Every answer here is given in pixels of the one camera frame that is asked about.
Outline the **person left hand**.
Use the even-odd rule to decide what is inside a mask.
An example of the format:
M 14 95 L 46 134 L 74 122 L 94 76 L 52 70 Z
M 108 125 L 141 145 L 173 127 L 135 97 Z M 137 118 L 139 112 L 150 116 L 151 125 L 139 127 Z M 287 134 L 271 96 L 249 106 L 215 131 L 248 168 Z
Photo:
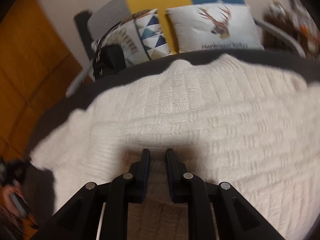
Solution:
M 2 195 L 3 195 L 4 205 L 13 215 L 20 217 L 21 214 L 11 199 L 11 195 L 15 193 L 18 194 L 20 197 L 22 196 L 21 187 L 18 184 L 16 185 L 8 184 L 3 188 Z

